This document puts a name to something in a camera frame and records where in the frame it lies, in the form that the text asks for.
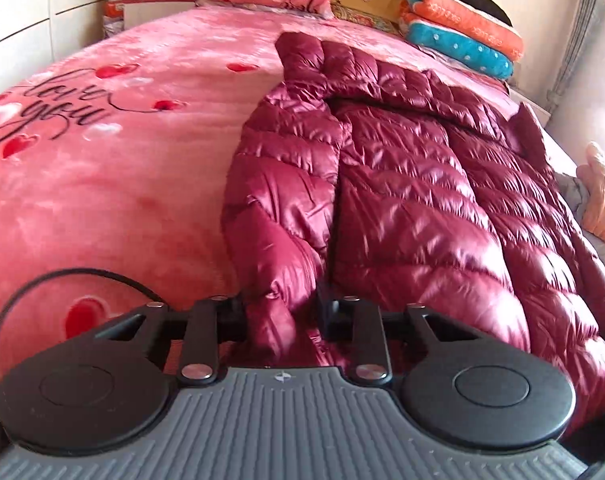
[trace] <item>gray ribbed surface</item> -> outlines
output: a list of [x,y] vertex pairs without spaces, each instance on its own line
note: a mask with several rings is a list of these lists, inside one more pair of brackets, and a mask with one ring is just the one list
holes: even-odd
[[337,368],[232,368],[182,390],[137,442],[102,455],[52,458],[13,448],[0,480],[573,480],[585,466],[557,444],[513,456],[450,449],[420,433],[381,390]]

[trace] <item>shiny maroon fabric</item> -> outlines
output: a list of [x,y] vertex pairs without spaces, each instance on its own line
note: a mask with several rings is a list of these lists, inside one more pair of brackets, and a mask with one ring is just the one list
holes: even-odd
[[476,94],[286,33],[284,83],[244,126],[222,225],[248,303],[236,359],[343,365],[313,321],[318,279],[433,309],[531,351],[605,411],[605,272],[557,192],[542,131]]

